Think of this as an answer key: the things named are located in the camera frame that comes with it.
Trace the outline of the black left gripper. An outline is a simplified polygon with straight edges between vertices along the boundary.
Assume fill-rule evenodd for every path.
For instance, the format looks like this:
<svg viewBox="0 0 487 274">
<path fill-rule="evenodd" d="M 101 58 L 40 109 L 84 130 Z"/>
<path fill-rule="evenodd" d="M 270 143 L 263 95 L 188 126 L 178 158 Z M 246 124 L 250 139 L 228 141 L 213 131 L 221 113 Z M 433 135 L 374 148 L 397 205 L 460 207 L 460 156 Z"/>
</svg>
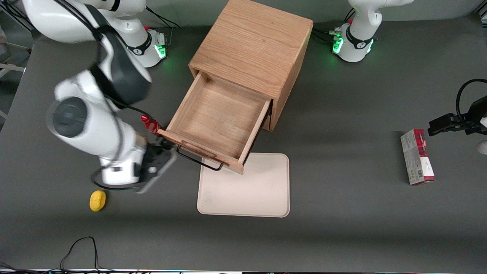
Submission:
<svg viewBox="0 0 487 274">
<path fill-rule="evenodd" d="M 428 135 L 433 137 L 442 132 L 457 132 L 462 130 L 465 131 L 466 135 L 471 135 L 473 133 L 487 135 L 486 126 L 481 123 L 481 120 L 486 118 L 486 113 L 487 96 L 484 96 L 473 102 L 468 111 L 462 114 L 462 118 L 464 120 L 463 124 L 459 116 L 454 114 L 445 114 L 431 120 L 428 123 Z"/>
</svg>

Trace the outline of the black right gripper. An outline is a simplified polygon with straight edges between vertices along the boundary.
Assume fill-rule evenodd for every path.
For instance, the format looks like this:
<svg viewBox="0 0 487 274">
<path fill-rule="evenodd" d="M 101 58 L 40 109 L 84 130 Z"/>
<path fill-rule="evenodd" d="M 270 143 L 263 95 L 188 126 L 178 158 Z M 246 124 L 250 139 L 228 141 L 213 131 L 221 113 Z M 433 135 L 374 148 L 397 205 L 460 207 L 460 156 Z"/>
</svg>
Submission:
<svg viewBox="0 0 487 274">
<path fill-rule="evenodd" d="M 172 157 L 178 157 L 178 153 L 170 140 L 162 138 L 159 143 L 148 143 L 142 159 L 142 180 L 160 177 L 172 166 Z"/>
</svg>

